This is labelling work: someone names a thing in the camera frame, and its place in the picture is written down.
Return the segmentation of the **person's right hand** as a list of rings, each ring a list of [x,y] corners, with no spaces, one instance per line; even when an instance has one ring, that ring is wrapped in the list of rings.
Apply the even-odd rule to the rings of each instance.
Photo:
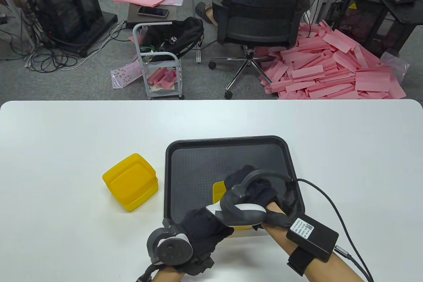
[[[224,179],[226,190],[231,190],[235,185],[241,184],[244,179],[257,169],[251,165],[245,165],[240,170],[228,175]],[[284,212],[284,199],[279,196],[278,191],[274,189],[271,182],[266,178],[253,180],[247,186],[247,197],[245,203],[260,205],[265,208],[269,216],[264,220],[265,225],[271,225],[279,228],[288,229],[295,220],[289,217],[278,216]]]

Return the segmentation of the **person's left hand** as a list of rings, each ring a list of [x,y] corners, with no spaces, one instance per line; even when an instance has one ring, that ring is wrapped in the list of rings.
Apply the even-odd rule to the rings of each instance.
[[[191,276],[212,268],[214,261],[211,254],[215,251],[217,244],[234,233],[234,228],[224,225],[206,208],[187,212],[177,227],[187,236],[193,253],[187,262],[176,265],[174,268],[178,272]]]

